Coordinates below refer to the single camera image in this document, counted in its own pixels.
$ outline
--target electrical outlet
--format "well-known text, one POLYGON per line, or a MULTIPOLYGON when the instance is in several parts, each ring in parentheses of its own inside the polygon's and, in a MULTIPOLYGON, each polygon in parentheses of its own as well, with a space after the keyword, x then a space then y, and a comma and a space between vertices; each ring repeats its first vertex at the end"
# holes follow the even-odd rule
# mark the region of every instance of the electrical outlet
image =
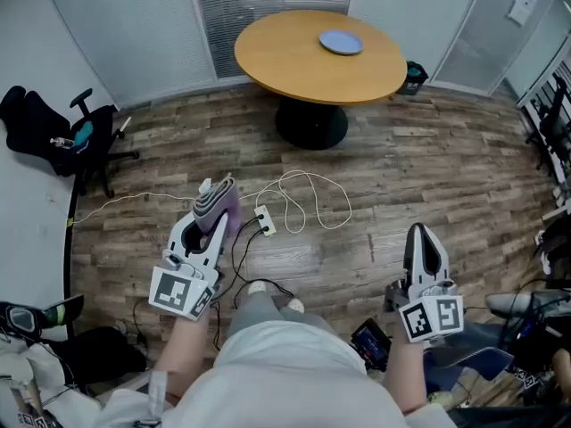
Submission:
POLYGON ((260 222, 260 227, 263 230, 265 227, 268 228, 268 231, 264 231, 266 236, 272 236, 276 232, 276 228, 274 227, 274 223, 271 220, 271 216, 269 215, 268 208, 266 208, 265 204, 262 204, 258 208, 253 210, 256 214, 256 217, 262 215, 263 218, 259 218, 258 222, 260 222))

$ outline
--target black office chair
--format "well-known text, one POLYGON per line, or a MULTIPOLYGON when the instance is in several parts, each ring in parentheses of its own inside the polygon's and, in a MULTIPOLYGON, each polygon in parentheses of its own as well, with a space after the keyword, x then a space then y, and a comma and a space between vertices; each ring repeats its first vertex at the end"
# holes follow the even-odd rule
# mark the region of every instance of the black office chair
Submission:
POLYGON ((107 164, 118 159, 138 159, 139 153, 109 153, 115 139, 125 137, 119 130, 112 131, 112 115, 117 109, 108 105, 89 112, 85 100, 91 94, 92 89, 88 89, 71 102, 70 108, 79 106, 83 118, 70 127, 69 121, 44 103, 36 92, 26 94, 24 87, 14 86, 0 103, 0 119, 6 125, 6 144, 10 149, 46 159, 58 176, 76 175, 82 195, 86 193, 87 181, 97 172, 105 194, 112 198, 114 192, 109 188, 107 164), (88 121, 93 125, 93 132, 80 152, 51 142, 57 137, 73 141, 88 121))
POLYGON ((569 147, 571 138, 568 124, 559 124, 559 114, 563 106, 563 99, 567 93, 567 83, 558 75, 553 75, 557 83, 557 90, 553 97, 551 108, 547 110, 539 124, 539 129, 545 137, 549 151, 555 153, 563 162, 569 160, 569 147))

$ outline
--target gray pants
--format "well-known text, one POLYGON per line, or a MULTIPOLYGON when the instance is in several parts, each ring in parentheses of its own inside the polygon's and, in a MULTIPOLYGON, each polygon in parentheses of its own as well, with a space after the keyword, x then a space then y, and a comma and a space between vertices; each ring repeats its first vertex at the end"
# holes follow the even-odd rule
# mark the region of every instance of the gray pants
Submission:
POLYGON ((314 314, 302 314, 290 308, 278 310, 267 292, 255 292, 240 304, 228 328, 227 337, 229 338, 249 326, 270 320, 288 320, 290 322, 313 325, 337 336, 335 330, 331 328, 323 317, 314 314))

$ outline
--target round wooden table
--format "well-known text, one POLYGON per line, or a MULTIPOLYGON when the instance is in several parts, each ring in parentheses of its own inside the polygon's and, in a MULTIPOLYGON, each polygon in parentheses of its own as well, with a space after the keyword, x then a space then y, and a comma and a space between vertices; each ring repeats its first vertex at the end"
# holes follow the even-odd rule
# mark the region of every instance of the round wooden table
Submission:
POLYGON ((282 95, 279 134, 303 149, 326 149, 347 133, 339 105, 374 102, 402 86, 407 65, 399 46, 366 22, 337 12, 299 10, 271 14, 249 25, 235 44, 236 60, 254 81, 282 95), (364 49, 339 55, 319 35, 343 30, 364 49))

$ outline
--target white shirt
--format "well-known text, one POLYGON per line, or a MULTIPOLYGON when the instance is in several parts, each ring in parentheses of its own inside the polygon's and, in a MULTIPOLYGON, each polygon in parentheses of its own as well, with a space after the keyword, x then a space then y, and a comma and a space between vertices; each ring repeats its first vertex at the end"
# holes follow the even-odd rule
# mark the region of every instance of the white shirt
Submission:
MULTIPOLYGON (((94 427, 149 418, 148 398, 115 391, 94 427)), ((452 428, 439 405, 404 416, 367 377, 359 355, 332 334, 288 321, 246 328, 225 344, 214 368, 162 415, 163 428, 452 428)))

